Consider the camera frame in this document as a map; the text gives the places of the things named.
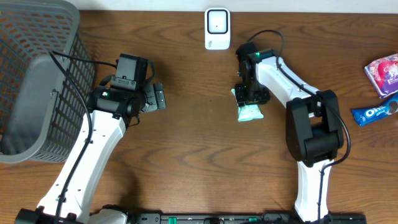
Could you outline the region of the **mint green wipes packet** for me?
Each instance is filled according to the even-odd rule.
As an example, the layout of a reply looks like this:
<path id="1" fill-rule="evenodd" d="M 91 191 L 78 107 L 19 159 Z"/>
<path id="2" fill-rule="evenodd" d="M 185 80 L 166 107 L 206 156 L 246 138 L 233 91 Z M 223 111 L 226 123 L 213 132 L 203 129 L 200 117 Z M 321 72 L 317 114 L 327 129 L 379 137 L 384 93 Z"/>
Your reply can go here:
<path id="1" fill-rule="evenodd" d="M 238 106 L 238 122 L 252 121 L 254 119 L 263 119 L 258 105 Z"/>

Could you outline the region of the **blue snack wrapper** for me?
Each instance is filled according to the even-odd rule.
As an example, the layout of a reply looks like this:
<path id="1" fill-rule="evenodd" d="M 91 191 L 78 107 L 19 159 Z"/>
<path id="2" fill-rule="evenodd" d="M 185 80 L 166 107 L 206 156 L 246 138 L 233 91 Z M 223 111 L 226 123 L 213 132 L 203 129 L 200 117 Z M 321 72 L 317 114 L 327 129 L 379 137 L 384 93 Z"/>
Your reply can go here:
<path id="1" fill-rule="evenodd" d="M 353 109 L 351 112 L 360 126 L 381 120 L 397 112 L 397 93 L 377 107 Z"/>

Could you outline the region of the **purple noodle packet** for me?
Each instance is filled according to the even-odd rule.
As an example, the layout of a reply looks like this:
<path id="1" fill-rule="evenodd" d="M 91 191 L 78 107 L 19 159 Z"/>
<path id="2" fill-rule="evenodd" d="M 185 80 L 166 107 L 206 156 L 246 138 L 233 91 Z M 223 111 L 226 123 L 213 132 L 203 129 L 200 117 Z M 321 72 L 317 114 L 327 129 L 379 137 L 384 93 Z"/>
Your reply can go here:
<path id="1" fill-rule="evenodd" d="M 380 98 L 397 93 L 397 54 L 372 61 L 364 72 Z"/>

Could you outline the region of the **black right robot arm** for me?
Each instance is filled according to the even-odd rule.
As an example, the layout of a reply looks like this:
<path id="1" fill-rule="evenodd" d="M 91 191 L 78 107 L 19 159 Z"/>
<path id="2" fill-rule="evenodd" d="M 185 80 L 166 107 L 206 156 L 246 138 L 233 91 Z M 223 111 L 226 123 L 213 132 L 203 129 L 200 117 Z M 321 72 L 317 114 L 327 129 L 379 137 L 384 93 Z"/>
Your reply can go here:
<path id="1" fill-rule="evenodd" d="M 328 178 L 344 143 L 335 93 L 308 85 L 272 49 L 259 51 L 248 42 L 238 47 L 236 56 L 243 79 L 234 88 L 238 106 L 264 105 L 275 96 L 285 107 L 286 145 L 298 165 L 297 220 L 330 223 Z"/>

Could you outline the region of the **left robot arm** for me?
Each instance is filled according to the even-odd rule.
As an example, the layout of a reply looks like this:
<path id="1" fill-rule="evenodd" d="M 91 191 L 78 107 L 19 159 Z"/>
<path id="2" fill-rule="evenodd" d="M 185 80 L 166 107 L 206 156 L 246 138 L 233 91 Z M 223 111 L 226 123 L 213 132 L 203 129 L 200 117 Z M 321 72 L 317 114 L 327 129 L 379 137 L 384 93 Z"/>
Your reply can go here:
<path id="1" fill-rule="evenodd" d="M 91 204 L 113 149 L 140 113 L 166 107 L 161 83 L 136 91 L 98 86 L 89 95 L 89 114 L 51 189 L 35 210 L 21 209 L 16 223 L 132 223 L 132 215 L 114 205 L 91 214 Z"/>

